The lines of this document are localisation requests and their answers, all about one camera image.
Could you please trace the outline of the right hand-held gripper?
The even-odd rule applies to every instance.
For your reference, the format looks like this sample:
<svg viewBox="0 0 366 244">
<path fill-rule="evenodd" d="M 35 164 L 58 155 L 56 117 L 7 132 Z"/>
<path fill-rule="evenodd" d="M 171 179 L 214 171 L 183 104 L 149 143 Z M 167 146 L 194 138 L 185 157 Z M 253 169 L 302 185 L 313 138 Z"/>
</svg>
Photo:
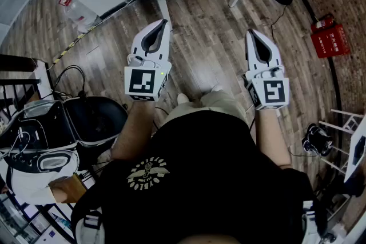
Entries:
<svg viewBox="0 0 366 244">
<path fill-rule="evenodd" d="M 264 34 L 249 29 L 246 32 L 245 87 L 255 110 L 279 109 L 289 104 L 289 79 L 279 48 Z"/>
</svg>

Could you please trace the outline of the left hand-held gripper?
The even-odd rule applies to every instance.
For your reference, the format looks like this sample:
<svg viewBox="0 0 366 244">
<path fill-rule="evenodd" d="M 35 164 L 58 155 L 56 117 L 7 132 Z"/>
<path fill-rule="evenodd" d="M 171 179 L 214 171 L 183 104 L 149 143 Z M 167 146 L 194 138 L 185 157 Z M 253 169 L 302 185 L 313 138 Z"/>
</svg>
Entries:
<svg viewBox="0 0 366 244">
<path fill-rule="evenodd" d="M 170 24 L 160 19 L 147 25 L 133 39 L 124 68 L 125 94 L 134 101 L 157 102 L 169 78 Z"/>
</svg>

